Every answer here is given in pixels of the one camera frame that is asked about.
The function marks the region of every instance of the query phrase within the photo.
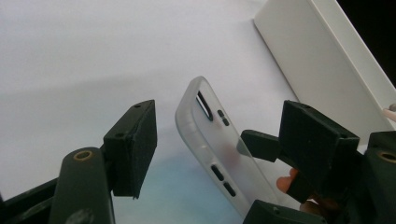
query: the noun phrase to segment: white table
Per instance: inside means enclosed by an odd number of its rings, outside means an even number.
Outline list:
[[[62,159],[155,99],[158,146],[139,200],[113,198],[117,223],[242,223],[174,121],[205,76],[239,132],[277,135],[296,100],[253,25],[265,0],[0,2],[0,192],[55,178]],[[289,168],[259,161],[272,184]],[[279,193],[280,203],[297,203]]]

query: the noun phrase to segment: screw hole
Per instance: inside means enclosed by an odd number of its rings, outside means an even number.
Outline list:
[[[393,153],[380,151],[378,152],[378,156],[384,161],[396,163],[396,155],[394,155]]]
[[[80,152],[76,153],[73,158],[76,161],[86,161],[92,157],[92,154],[93,153],[91,151],[80,151]]]

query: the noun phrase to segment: frosted plastic case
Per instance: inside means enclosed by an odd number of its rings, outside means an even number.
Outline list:
[[[277,203],[204,77],[195,78],[187,88],[177,108],[176,124],[186,145],[242,217],[256,199]]]

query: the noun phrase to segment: transparent phone case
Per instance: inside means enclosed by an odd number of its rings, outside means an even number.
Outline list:
[[[187,88],[177,108],[176,124],[186,145],[242,217],[256,199],[277,203],[204,77],[195,78]]]

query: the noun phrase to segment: white surface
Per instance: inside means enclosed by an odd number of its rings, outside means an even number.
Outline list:
[[[205,76],[238,132],[277,135],[283,101],[295,97],[253,25],[263,2],[1,1],[3,197],[56,177],[66,154],[101,146],[131,105],[155,99],[158,147],[139,200],[114,198],[117,222],[242,223],[174,116]],[[260,165],[273,184],[289,170]]]
[[[269,0],[254,19],[300,102],[361,138],[392,131],[396,90],[335,0]]]

